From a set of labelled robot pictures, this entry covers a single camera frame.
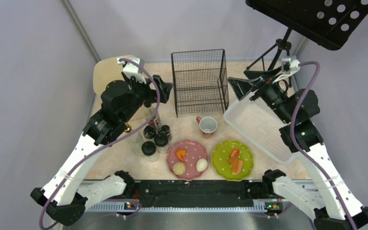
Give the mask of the clear bottle gold spout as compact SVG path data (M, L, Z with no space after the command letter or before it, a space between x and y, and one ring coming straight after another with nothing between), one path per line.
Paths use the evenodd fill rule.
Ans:
M124 132L125 133L130 133L132 131L132 126L128 122L125 122L124 125L125 125Z

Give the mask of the sauce bottle red label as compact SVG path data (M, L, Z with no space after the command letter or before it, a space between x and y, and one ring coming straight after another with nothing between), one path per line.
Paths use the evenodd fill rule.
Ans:
M160 132L162 127L160 115L158 116L158 118L146 118L146 120L148 119L149 119L148 125L154 127L157 130L157 132Z

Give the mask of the glass jar black lid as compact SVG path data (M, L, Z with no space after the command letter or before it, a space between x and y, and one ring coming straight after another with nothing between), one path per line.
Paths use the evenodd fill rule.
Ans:
M154 137L154 143L160 154L167 154L170 148L169 138L165 133L158 133Z
M141 151L149 162L156 162L160 157L157 146L152 141L144 142L141 146Z

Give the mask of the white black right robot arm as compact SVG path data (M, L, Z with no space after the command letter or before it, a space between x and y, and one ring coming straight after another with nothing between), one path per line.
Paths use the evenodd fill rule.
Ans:
M311 118L320 112L311 86L291 96L279 86L289 77L281 68L246 70L246 78L228 78L236 101L225 121L272 158L288 154L303 165L319 196L292 181L281 170L267 170L263 182L304 212L318 230L357 230L368 224L364 206L345 184Z

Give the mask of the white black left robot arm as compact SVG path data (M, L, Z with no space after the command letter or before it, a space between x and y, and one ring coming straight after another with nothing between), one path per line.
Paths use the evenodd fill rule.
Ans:
M101 108L84 127L78 143L56 175L42 188L35 188L31 198L43 207L54 223L70 226L90 207L114 196L126 196L134 179L117 171L89 186L81 185L91 167L117 142L129 136L128 122L143 105L165 104L173 84L153 75L143 82L124 77L108 83L101 94Z

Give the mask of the glass jar black lid front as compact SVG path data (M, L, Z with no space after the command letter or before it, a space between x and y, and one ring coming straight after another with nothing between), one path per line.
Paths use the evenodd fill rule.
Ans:
M157 146L152 141L144 142L141 146L141 151L149 162L156 162L160 157Z

